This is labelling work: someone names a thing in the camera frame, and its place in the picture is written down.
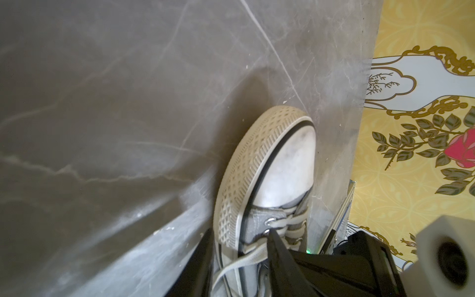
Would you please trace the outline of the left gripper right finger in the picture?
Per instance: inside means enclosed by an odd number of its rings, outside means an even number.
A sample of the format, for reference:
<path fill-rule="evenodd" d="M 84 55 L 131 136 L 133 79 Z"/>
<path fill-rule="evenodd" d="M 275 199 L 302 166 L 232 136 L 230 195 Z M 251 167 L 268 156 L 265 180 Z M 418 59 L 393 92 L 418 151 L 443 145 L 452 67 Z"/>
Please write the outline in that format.
<path fill-rule="evenodd" d="M 273 297 L 317 297 L 275 229 L 267 236 Z"/>

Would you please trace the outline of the white shoelace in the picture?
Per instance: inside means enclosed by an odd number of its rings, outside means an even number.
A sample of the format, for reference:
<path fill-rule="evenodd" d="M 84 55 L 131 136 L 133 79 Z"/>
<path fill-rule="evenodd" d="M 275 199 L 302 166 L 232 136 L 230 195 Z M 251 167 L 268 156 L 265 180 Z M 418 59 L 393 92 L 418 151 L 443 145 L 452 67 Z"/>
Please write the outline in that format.
<path fill-rule="evenodd" d="M 306 236 L 308 211 L 251 209 L 247 215 L 215 215 L 219 270 L 212 287 L 222 285 L 228 297 L 270 297 L 267 242 L 276 231 L 284 246 L 299 251 Z"/>

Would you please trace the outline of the grey canvas sneaker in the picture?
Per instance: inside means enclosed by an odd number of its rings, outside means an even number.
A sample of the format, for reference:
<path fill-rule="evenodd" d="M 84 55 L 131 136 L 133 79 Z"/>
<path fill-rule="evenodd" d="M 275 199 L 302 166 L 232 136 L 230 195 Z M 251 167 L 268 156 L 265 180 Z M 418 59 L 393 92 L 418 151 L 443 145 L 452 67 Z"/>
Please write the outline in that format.
<path fill-rule="evenodd" d="M 221 181 L 215 215 L 251 209 L 308 211 L 314 186 L 316 132 L 306 112 L 293 106 L 265 111 L 237 145 Z"/>

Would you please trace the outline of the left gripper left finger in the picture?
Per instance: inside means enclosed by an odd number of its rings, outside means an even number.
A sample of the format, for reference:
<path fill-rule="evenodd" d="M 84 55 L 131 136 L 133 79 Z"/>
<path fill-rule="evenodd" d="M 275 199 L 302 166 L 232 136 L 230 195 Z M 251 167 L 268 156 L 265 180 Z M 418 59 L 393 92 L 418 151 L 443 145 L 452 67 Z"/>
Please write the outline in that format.
<path fill-rule="evenodd" d="M 201 238 L 177 281 L 166 297 L 209 297 L 212 292 L 214 232 L 209 228 Z"/>

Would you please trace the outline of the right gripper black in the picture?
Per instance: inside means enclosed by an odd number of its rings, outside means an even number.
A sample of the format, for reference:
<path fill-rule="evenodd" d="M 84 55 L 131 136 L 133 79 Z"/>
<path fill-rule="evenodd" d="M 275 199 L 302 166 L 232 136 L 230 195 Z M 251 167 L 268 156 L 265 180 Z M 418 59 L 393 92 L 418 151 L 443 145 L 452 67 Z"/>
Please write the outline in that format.
<path fill-rule="evenodd" d="M 359 231 L 332 254 L 292 251 L 308 284 L 320 297 L 405 297 L 389 247 Z"/>

